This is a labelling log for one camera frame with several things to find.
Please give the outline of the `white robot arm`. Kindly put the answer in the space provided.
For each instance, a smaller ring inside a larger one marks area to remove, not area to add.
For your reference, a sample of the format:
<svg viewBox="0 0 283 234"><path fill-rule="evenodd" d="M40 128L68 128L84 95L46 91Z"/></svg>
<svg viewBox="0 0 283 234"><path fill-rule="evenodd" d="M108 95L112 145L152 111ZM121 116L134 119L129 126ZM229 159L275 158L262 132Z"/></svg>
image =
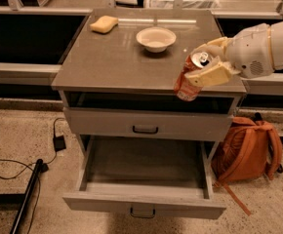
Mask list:
<svg viewBox="0 0 283 234"><path fill-rule="evenodd" d="M196 87L227 83L233 75L246 79L283 70L283 21L261 23L241 30L232 38L222 37L191 52L197 70L184 74Z"/></svg>

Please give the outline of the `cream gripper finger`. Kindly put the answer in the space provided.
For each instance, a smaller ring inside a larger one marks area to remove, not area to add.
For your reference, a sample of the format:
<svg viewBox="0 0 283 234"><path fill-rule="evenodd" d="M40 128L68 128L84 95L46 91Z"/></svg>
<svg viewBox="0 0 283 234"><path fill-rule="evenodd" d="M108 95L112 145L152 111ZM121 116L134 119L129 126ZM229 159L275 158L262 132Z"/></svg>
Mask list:
<svg viewBox="0 0 283 234"><path fill-rule="evenodd" d="M197 71L197 77L203 87L216 86L230 81L239 71L229 61L222 61L219 57L214 58L209 64Z"/></svg>
<svg viewBox="0 0 283 234"><path fill-rule="evenodd" d="M211 55L213 58L220 57L221 60L226 60L225 52L229 42L230 38L220 37L198 46L192 51L192 53L196 54L205 52L208 55Z"/></svg>

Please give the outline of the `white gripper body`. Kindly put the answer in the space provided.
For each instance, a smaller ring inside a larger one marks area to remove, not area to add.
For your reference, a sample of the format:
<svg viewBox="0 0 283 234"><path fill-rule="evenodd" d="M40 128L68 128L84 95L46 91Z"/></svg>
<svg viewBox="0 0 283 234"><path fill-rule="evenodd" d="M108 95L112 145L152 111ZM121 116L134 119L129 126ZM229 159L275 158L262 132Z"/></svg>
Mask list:
<svg viewBox="0 0 283 234"><path fill-rule="evenodd" d="M253 79L273 73L270 26L262 23L241 30L228 41L225 57L243 78Z"/></svg>

